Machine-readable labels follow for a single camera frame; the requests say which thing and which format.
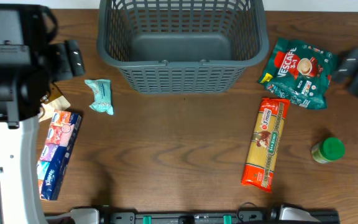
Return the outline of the green Nescafe coffee bag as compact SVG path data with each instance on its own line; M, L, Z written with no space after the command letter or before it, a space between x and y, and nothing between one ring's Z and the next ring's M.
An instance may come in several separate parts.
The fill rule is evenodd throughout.
M324 97L338 58L302 40L279 38L258 82L274 95L309 109L327 108Z

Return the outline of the grey plastic mesh basket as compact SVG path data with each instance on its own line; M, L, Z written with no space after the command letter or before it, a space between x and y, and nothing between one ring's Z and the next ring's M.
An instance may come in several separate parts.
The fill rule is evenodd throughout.
M268 54L264 4L102 0L97 50L140 93L221 93Z

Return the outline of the orange San Remo spaghetti pack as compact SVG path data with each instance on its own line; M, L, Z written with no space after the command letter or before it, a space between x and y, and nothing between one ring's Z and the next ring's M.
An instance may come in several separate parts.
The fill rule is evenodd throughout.
M253 185L266 192L272 191L272 181L290 101L263 98L252 133L242 185Z

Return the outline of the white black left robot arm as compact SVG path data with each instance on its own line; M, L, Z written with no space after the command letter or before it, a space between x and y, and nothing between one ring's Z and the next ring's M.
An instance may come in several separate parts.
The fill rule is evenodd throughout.
M37 186L35 143L41 99L50 84L85 73L74 40L55 43L51 10L0 4L0 223L71 223L46 217Z

